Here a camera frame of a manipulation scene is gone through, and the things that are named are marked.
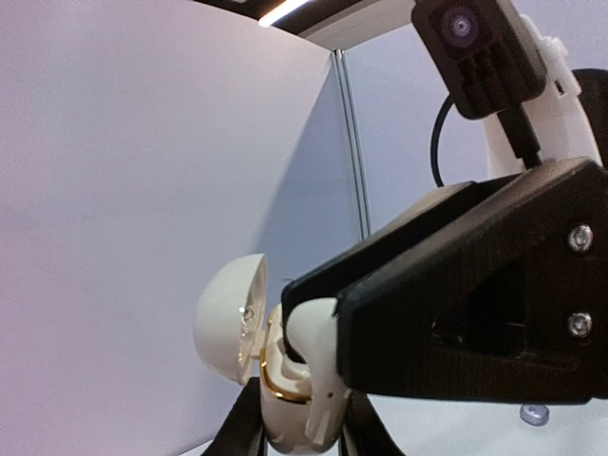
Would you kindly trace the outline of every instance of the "transparent plastic object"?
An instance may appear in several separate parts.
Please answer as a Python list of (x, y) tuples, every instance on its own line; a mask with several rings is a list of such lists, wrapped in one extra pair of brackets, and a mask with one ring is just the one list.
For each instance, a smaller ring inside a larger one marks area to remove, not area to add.
[(266, 283), (265, 255), (237, 258), (212, 278), (195, 312), (200, 360), (241, 385), (249, 381), (265, 338)]

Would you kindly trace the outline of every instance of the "ceiling light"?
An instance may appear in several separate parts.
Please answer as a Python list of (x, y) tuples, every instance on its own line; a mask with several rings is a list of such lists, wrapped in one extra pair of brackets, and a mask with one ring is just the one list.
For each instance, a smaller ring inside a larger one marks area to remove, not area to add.
[(309, 0), (285, 0), (259, 20), (262, 27), (269, 27), (287, 14), (294, 12)]

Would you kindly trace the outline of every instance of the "white wall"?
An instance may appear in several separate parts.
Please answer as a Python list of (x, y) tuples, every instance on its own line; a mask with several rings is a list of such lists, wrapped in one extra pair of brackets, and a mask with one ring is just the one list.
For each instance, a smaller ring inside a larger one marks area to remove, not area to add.
[[(573, 67), (608, 67), (608, 8), (602, 0), (520, 0), (522, 12), (558, 35)], [(430, 131), (447, 91), (412, 26), (347, 52), (374, 229), (432, 188)], [(485, 178), (479, 123), (452, 113), (440, 146), (445, 181)], [(608, 405), (553, 407), (551, 423), (533, 428), (518, 406), (374, 398), (380, 416), (407, 455), (539, 456), (606, 454)]]
[(196, 299), (356, 241), (328, 51), (180, 0), (0, 2), (0, 454), (171, 455), (238, 388)]

